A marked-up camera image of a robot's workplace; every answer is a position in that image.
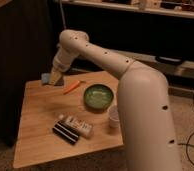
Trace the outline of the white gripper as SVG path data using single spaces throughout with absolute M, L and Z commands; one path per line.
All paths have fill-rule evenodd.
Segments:
M 65 49 L 59 49 L 53 59 L 53 68 L 51 69 L 49 84 L 53 86 L 62 86 L 64 84 L 63 74 L 66 72 L 74 60 L 74 55 Z

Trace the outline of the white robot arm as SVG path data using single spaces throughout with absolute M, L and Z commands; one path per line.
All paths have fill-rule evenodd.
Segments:
M 90 43 L 83 31 L 62 31 L 52 70 L 66 72 L 78 56 L 118 80 L 117 107 L 128 171 L 182 171 L 166 77 L 135 59 Z

